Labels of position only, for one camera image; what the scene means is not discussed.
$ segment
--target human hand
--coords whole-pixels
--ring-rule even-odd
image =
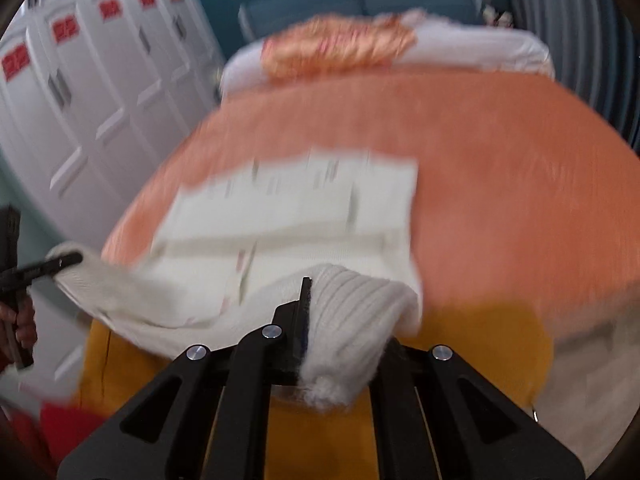
[[[33,349],[38,340],[34,316],[33,301],[28,295],[23,296],[22,308],[18,314],[5,304],[0,303],[0,321],[17,323],[18,329],[15,331],[15,338],[22,348],[29,350]],[[0,371],[14,362],[7,337],[6,330],[2,327],[0,330]]]

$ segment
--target yellow fabric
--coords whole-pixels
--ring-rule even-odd
[[[517,304],[427,313],[415,338],[402,343],[429,349],[451,346],[521,407],[542,389],[553,358],[552,341],[533,311]],[[167,361],[136,348],[104,325],[92,325],[78,403],[111,415]],[[277,480],[364,480],[376,478],[377,460],[369,396],[348,412],[321,415],[273,399],[266,477]]]

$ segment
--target black handle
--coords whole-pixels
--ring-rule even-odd
[[[49,81],[47,82],[47,84],[49,85],[49,90],[51,90],[51,93],[53,94],[54,99],[58,103],[58,106],[62,110],[66,104],[65,98],[62,97],[62,93],[60,92],[60,89],[56,85],[56,82],[53,80],[53,76],[49,76]]]
[[[149,43],[149,38],[146,36],[145,29],[140,27],[140,31],[138,33],[140,37],[140,42],[142,43],[142,47],[145,49],[147,54],[151,54],[151,43]]]
[[[270,347],[286,340],[281,327],[269,328],[274,332],[259,328],[236,346],[201,475],[205,480],[263,478],[271,395],[265,358]]]
[[[6,294],[0,298],[6,306],[18,314],[21,310],[21,302],[18,300],[18,293]],[[18,325],[15,323],[5,322],[4,333],[11,352],[11,359],[18,370],[24,370],[33,366],[33,355],[30,350],[22,348],[22,345],[18,343],[15,338],[15,331],[18,330]]]
[[[66,83],[65,75],[62,73],[62,70],[58,70],[56,72],[56,80],[58,82],[58,89],[62,92],[62,97],[66,104],[71,104],[73,94],[71,93],[71,88],[69,88],[69,85]]]
[[[180,38],[180,40],[184,41],[184,38],[187,37],[187,31],[184,28],[181,16],[174,16],[174,27],[176,32],[178,33],[178,37]]]

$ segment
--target bed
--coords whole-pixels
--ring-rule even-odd
[[[103,257],[134,264],[180,186],[312,147],[418,160],[425,316],[404,343],[450,344],[527,409],[550,373],[540,420],[593,472],[638,408],[640,164],[615,131],[543,75],[405,66],[253,89],[162,165]],[[78,403],[109,415],[165,365],[94,322]],[[601,409],[615,401],[624,408]],[[276,402],[268,477],[373,478],[369,418],[366,396],[330,416]]]

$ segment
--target clothing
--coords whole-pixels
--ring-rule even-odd
[[[196,153],[197,150],[190,152],[189,158]],[[184,180],[193,184],[203,179],[204,176]],[[421,186],[427,189],[428,184],[423,182]],[[168,192],[172,197],[175,190]],[[162,209],[162,215],[167,207],[168,204]],[[150,236],[145,238],[144,229],[156,232],[159,220],[152,221],[153,218],[145,210],[138,218],[138,230],[130,230],[126,236],[117,232],[107,246],[108,259],[122,264],[136,261],[150,240]],[[424,254],[424,245],[417,247]],[[530,405],[542,389],[552,359],[551,341],[533,310],[526,305],[495,303],[459,307],[426,310],[420,333],[402,338],[402,343],[423,350],[448,344],[514,402],[523,408]],[[167,363],[166,359],[137,348],[103,322],[95,321],[86,349],[78,405],[111,415]],[[267,479],[360,480],[378,474],[367,392],[350,410],[331,413],[272,399],[267,446]]]
[[[278,306],[297,300],[302,279],[310,277],[308,348],[299,387],[306,403],[319,409],[353,403],[373,378],[399,321],[405,330],[416,332],[420,327],[418,297],[407,285],[331,264],[277,280],[209,320],[185,327],[159,326],[143,315],[154,307],[167,307],[170,298],[177,297],[164,296],[170,287],[156,289],[75,244],[62,244],[54,253],[68,250],[80,251],[84,259],[54,277],[60,289],[137,346],[172,359],[194,344],[210,350],[238,344],[247,333],[269,324]]]
[[[206,312],[176,301],[174,326],[325,263],[406,283],[421,297],[410,251],[416,178],[415,161],[368,152],[312,150],[243,166],[181,189],[137,272],[206,298]]]

